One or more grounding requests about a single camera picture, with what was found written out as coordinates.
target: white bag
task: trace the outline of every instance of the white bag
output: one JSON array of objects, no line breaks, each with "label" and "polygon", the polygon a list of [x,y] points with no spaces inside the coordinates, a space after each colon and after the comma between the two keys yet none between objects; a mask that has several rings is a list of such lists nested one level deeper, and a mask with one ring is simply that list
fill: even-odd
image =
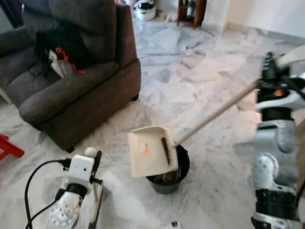
[{"label": "white bag", "polygon": [[65,59],[58,60],[55,52],[50,50],[49,59],[52,61],[51,67],[52,69],[61,77],[65,78],[66,76],[73,73],[71,68],[71,64],[67,62]]}]

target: dustpan handle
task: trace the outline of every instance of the dustpan handle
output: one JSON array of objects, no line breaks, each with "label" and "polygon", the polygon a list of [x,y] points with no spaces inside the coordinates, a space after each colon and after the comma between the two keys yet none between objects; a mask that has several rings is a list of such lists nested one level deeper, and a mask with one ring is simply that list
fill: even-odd
[{"label": "dustpan handle", "polygon": [[228,110],[231,106],[233,106],[235,103],[243,99],[246,95],[248,95],[251,91],[253,91],[258,84],[258,80],[255,80],[252,84],[247,86],[242,92],[240,92],[238,95],[236,95],[233,99],[228,101],[225,105],[223,105],[220,109],[215,111],[211,116],[209,116],[206,120],[204,120],[202,123],[200,123],[196,128],[194,128],[191,132],[189,132],[187,135],[185,135],[180,141],[178,141],[174,147],[177,147],[181,145],[184,141],[186,141],[188,138],[193,136],[195,133],[197,133],[200,129],[208,125],[211,121],[213,121],[215,118],[217,118],[219,115],[221,115],[223,112]]}]

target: trash bin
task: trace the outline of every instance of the trash bin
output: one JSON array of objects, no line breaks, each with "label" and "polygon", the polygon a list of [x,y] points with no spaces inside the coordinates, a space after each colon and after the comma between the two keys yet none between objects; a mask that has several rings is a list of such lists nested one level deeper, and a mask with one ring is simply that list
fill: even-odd
[{"label": "trash bin", "polygon": [[181,182],[185,179],[186,175],[189,172],[190,169],[190,158],[188,156],[188,152],[186,149],[184,149],[182,146],[177,147],[177,156],[178,156],[178,164],[181,166],[181,174],[178,179],[178,181],[175,184],[167,184],[162,181],[156,181],[157,176],[162,177],[162,175],[155,175],[146,177],[149,181],[151,186],[154,190],[156,190],[159,193],[162,194],[171,194],[175,192]]}]

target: dustpan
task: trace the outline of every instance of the dustpan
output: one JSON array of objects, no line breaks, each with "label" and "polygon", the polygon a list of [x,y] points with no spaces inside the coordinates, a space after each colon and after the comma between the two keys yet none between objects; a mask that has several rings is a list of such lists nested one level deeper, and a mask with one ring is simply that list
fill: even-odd
[{"label": "dustpan", "polygon": [[[166,140],[167,150],[162,139]],[[133,130],[129,133],[131,174],[148,177],[178,169],[178,157],[171,131],[160,126]]]}]

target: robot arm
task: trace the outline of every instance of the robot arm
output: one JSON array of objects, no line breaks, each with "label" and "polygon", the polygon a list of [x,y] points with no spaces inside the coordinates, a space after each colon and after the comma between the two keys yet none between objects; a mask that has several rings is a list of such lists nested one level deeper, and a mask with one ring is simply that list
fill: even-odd
[{"label": "robot arm", "polygon": [[302,228],[296,193],[299,141],[291,113],[305,107],[305,73],[289,78],[288,67],[300,60],[305,60],[305,46],[279,60],[269,53],[264,62],[256,106],[262,122],[254,138],[257,201],[252,223],[256,229]]},{"label": "robot arm", "polygon": [[[91,155],[94,149],[89,148],[86,155]],[[95,158],[76,155],[69,166],[69,173],[65,182],[66,191],[51,209],[49,229],[72,229],[76,226],[80,215],[81,203],[85,196],[93,192],[95,208],[91,223],[97,219],[102,187],[98,190],[96,183],[102,186],[102,181],[94,178],[100,164],[102,153],[99,151]]]}]

